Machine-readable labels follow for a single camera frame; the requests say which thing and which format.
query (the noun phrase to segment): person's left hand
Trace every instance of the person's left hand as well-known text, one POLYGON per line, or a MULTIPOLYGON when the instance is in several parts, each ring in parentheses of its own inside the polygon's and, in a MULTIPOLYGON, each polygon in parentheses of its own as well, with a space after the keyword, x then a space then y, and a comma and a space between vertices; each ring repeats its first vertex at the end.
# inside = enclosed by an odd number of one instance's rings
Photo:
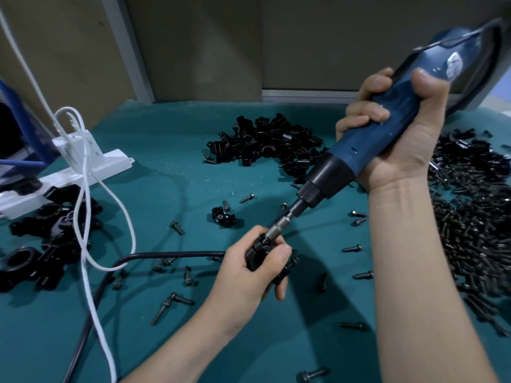
MULTIPOLYGON (((210 324, 230 338, 252 318, 259 303, 271 290, 273 278, 282 271, 291 255, 291 247, 279 236, 275 241, 278 246, 267 255, 263 264, 254 272, 248 270, 245 253, 266 230, 266 227, 255 226, 227 249, 215 284, 202 305, 210 324)), ((285 277, 275 287, 275 297, 279 301, 284 300, 287 284, 285 277)))

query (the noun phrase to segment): white cable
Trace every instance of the white cable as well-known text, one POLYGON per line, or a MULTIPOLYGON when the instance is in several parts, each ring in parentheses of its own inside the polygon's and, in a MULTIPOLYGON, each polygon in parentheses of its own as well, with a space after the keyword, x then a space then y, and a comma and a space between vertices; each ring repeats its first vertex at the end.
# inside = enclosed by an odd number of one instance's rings
POLYGON ((48 105, 48 102, 44 98, 44 96, 41 92, 41 89, 39 88, 39 85, 37 84, 37 82, 34 78, 34 75, 32 75, 32 72, 30 71, 29 66, 25 62, 23 55, 21 54, 21 52, 16 44, 16 40, 14 39, 14 37, 11 33, 11 30, 9 28, 9 25, 7 24, 7 21, 3 15, 3 11, 1 8, 0 8, 0 25, 2 26, 3 31, 7 37, 7 40, 9 41, 14 53, 16 54, 16 57, 18 58, 19 62, 22 64, 22 67, 25 70, 25 73, 29 77, 29 80, 32 83, 32 86, 34 87, 34 89, 37 93, 37 96, 39 97, 39 100, 41 101, 44 109, 46 110, 46 112, 48 113, 50 118, 52 119, 54 126, 57 129, 57 132, 61 135, 61 137, 63 139, 65 139, 67 141, 68 145, 70 145, 72 148, 74 148, 69 136, 67 135, 64 128, 61 126, 60 122, 57 119, 58 115, 65 112, 69 116, 72 126, 82 136, 82 139, 84 142, 84 156, 83 156, 83 169, 82 169, 83 183, 82 183, 80 193, 79 193, 79 196, 78 196, 78 199, 77 199, 74 211, 73 211, 73 229, 75 231, 77 241, 80 244, 80 247, 82 249, 80 264, 81 264, 82 278, 83 278, 83 284, 84 284, 84 289, 85 289, 85 296, 86 296, 87 304, 88 304, 88 307, 90 310, 90 315, 93 319, 93 323, 94 323, 96 332, 98 333, 98 338, 99 338, 99 341, 101 344, 101 348, 103 349, 103 352, 105 353, 105 356, 106 356, 106 360, 108 361, 111 382, 117 383, 117 371, 116 371, 115 361, 113 359, 112 352, 111 352, 110 348, 108 347, 105 333, 103 331, 103 328, 101 327, 101 322, 99 320, 98 313, 96 311, 96 307, 94 306, 94 301, 93 301, 92 291, 90 289, 90 283, 89 283, 89 279, 88 279, 86 264, 87 264, 87 261, 89 261, 97 269, 107 271, 107 272, 122 269, 124 266, 126 266, 126 264, 117 266, 115 268, 103 267, 103 266, 99 265, 96 261, 94 261, 94 259, 91 257, 91 255, 89 254, 89 252, 87 250, 87 241, 88 241, 88 236, 89 236, 89 232, 90 232, 90 219, 92 217, 92 208, 90 205, 90 188, 88 185, 88 175, 89 174, 91 176, 93 176, 98 181, 100 186, 102 186, 106 190, 106 192, 108 192, 110 194, 110 196, 112 196, 112 198, 117 202, 119 207, 122 209, 124 216, 126 217, 126 222, 128 223, 128 228, 129 228, 130 234, 131 234, 131 254, 133 254, 135 252, 136 247, 137 247, 137 241, 135 239, 135 232, 133 229, 133 224, 131 223, 131 218, 129 217, 128 211, 126 210, 126 207, 124 206, 124 204, 101 180, 99 180, 94 175, 94 173, 92 172, 92 170, 90 168, 90 165, 89 165, 90 145, 87 142, 86 129, 85 129, 85 124, 83 122, 83 118, 80 115, 80 113, 78 112, 78 110, 76 110, 72 107, 64 107, 62 109, 59 109, 55 114, 52 112, 52 110, 50 109, 50 107, 48 105), (85 194, 85 223, 84 223, 84 231, 83 231, 83 236, 82 236, 81 232, 80 232, 80 227, 78 224, 78 217, 79 217, 79 212, 80 212, 80 205, 82 204, 82 199, 83 199, 84 194, 85 194))

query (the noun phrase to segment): white sticker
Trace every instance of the white sticker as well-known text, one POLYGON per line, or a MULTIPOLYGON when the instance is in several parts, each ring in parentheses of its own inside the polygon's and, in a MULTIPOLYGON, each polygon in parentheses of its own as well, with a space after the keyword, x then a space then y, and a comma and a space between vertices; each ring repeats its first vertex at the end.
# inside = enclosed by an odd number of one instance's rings
POLYGON ((452 55, 447 59, 447 80, 451 82, 453 79, 456 79, 462 71, 463 60, 457 52, 453 52, 452 55))

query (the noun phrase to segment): blue tool handle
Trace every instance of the blue tool handle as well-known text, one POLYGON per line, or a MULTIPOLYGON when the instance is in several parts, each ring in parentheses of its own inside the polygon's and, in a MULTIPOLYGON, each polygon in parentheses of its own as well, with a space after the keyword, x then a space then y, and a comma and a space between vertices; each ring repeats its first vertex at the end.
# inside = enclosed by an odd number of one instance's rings
POLYGON ((470 32, 468 28, 442 32, 433 39, 434 42, 442 40, 441 43, 412 53, 395 72, 391 88, 371 99, 390 112, 389 118, 347 130, 328 153, 342 160, 357 176, 367 163, 405 131, 417 115, 421 98, 414 93, 410 80, 415 68, 423 68, 432 76, 452 82, 475 61, 480 50, 480 37, 463 37, 470 32))

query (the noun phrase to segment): teal work surface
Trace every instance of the teal work surface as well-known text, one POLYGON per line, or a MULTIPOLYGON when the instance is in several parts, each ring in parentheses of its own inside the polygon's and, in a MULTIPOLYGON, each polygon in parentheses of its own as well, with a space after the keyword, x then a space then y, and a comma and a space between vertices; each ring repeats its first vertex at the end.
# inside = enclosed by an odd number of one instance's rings
MULTIPOLYGON (((135 159, 133 167, 106 184, 128 209, 137 234, 137 251, 225 250, 253 225, 267 225, 292 203, 296 190, 291 178, 273 159, 251 167, 239 161, 202 163, 206 143, 218 133, 232 133, 236 117, 272 118, 283 113, 292 123, 314 129, 326 146, 334 142, 342 106, 274 105, 268 103, 177 102, 155 106, 126 103, 107 117, 93 134, 106 152, 120 148, 135 159), (240 204, 249 193, 255 198, 240 204), (237 223, 224 229, 211 218, 211 209, 227 200, 237 223), (169 228, 176 220, 186 232, 169 228)), ((497 149, 511 143, 511 123, 500 114, 479 110, 457 113, 449 127, 490 130, 497 149)), ((51 170, 64 167, 58 161, 51 170)), ((110 266, 129 253, 130 237, 122 212, 105 191, 95 185, 92 196, 104 207, 103 230, 92 234, 92 256, 110 266)), ((380 381, 374 334, 374 284, 354 281, 352 275, 372 269, 368 223, 352 227, 347 213, 367 211, 367 196, 358 188, 342 190, 333 199, 307 210, 285 231, 297 250, 300 264, 290 275, 284 302, 269 297, 252 320, 206 369, 201 382, 292 382, 299 371, 329 367, 324 381, 380 381), (342 253, 361 244, 359 253, 342 253), (316 293, 318 278, 328 272, 328 290, 316 293), (340 329, 339 321, 364 321, 366 333, 340 329)), ((40 247, 38 238, 15 238, 8 223, 0 225, 0 247, 8 252, 22 245, 40 247)), ((157 260, 131 262, 121 290, 109 287, 99 317, 117 362, 126 376, 156 351, 201 306, 215 281, 219 264, 206 258, 178 259, 163 273, 151 272, 157 260), (184 287, 189 265, 197 284, 184 287), (171 293, 194 300, 195 306, 173 304, 158 325, 149 323, 171 293)), ((93 290, 102 273, 90 272, 93 290)), ((34 290, 23 282, 0 295, 0 370, 2 382, 61 381, 79 338, 87 307, 76 265, 68 268, 54 292, 34 290)), ((501 379, 511 381, 511 340, 497 337, 488 324, 474 321, 484 347, 501 379)), ((75 381, 109 380, 106 360, 91 335, 75 381)))

